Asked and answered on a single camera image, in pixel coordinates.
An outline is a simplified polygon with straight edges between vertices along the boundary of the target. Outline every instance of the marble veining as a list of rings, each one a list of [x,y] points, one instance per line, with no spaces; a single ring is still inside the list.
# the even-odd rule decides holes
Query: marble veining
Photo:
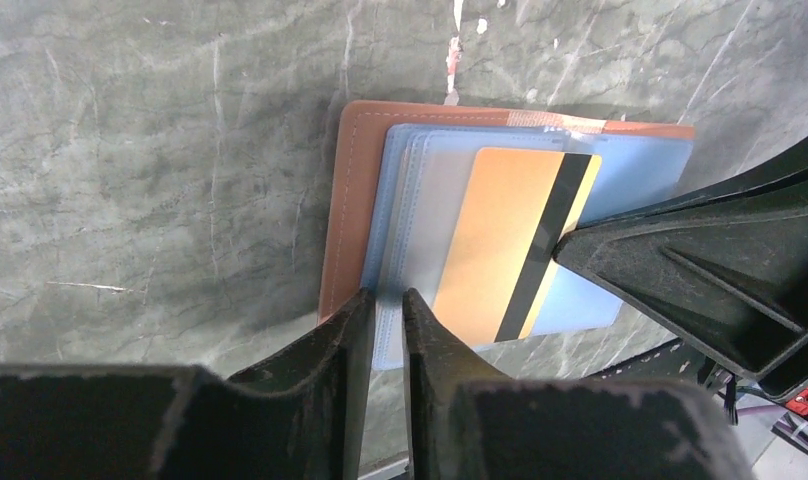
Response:
[[[452,3],[0,0],[0,361],[229,374],[312,328],[339,112],[441,103]],[[498,3],[463,3],[461,105],[694,124],[681,191],[808,134],[808,0]],[[484,356],[578,377],[667,338],[625,307]],[[372,377],[365,464],[402,388]]]

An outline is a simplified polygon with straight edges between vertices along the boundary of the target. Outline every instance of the card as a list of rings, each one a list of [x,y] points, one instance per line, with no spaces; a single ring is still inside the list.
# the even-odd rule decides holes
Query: card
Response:
[[[600,155],[601,169],[581,212],[583,227],[611,215],[671,198],[692,152],[692,142],[661,137],[575,135],[573,152]],[[622,301],[558,266],[534,322],[521,335],[601,328],[613,323]]]
[[[577,223],[600,166],[590,155],[478,152],[433,303],[446,328],[468,345],[519,338],[550,284],[550,252]]]

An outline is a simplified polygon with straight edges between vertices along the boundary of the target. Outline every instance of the brown leather wallet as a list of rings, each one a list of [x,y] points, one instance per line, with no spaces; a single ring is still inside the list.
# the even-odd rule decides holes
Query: brown leather wallet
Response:
[[[330,202],[319,321],[360,288],[377,193],[383,144],[401,123],[466,126],[555,126],[582,133],[613,133],[691,140],[692,127],[592,120],[550,112],[358,100],[342,111]]]

